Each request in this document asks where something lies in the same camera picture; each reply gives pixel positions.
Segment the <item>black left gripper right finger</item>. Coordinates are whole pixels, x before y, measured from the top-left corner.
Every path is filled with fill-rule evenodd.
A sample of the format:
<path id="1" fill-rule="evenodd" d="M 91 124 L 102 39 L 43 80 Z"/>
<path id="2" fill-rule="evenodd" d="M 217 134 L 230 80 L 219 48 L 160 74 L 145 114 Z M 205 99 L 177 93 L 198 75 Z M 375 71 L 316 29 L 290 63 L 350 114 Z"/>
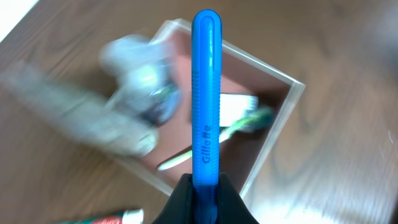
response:
<path id="1" fill-rule="evenodd" d="M 217 187 L 217 224 L 259 224 L 245 206 L 228 175 L 221 173 Z"/>

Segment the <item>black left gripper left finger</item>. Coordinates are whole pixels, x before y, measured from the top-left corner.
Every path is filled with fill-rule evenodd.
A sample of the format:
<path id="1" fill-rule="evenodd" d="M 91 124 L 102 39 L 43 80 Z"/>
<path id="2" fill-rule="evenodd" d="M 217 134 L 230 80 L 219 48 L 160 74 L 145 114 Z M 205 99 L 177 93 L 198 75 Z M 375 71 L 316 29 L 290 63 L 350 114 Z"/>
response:
<path id="1" fill-rule="evenodd" d="M 192 174 L 183 174 L 164 208 L 152 224 L 195 224 Z"/>

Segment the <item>red Colgate toothpaste tube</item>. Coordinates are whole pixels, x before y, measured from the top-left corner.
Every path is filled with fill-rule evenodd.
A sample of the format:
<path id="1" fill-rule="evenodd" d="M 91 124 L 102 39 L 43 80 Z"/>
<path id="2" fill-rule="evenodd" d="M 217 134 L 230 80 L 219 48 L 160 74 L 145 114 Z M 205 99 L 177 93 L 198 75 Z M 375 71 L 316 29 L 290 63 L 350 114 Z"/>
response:
<path id="1" fill-rule="evenodd" d="M 124 210 L 94 218 L 57 222 L 57 224 L 143 224 L 144 210 Z"/>

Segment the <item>white Pantene conditioner tube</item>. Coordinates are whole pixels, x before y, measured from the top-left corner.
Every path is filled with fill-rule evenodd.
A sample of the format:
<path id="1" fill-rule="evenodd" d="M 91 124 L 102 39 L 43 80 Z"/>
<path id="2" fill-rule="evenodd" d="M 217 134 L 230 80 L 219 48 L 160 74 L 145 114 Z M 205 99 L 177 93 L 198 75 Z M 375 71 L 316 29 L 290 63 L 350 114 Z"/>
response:
<path id="1" fill-rule="evenodd" d="M 99 94 L 58 82 L 31 64 L 1 72 L 1 86 L 67 138 L 120 156 L 143 157 L 159 142 L 147 122 L 105 107 Z"/>

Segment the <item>blue Gillette razor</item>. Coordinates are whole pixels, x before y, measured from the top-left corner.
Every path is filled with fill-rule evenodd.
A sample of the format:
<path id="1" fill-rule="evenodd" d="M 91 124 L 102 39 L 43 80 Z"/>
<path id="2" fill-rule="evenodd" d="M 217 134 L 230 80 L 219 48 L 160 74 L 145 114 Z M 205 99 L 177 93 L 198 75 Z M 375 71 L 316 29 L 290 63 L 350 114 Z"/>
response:
<path id="1" fill-rule="evenodd" d="M 222 22 L 211 9 L 192 22 L 192 152 L 195 223 L 216 223 L 220 154 Z"/>

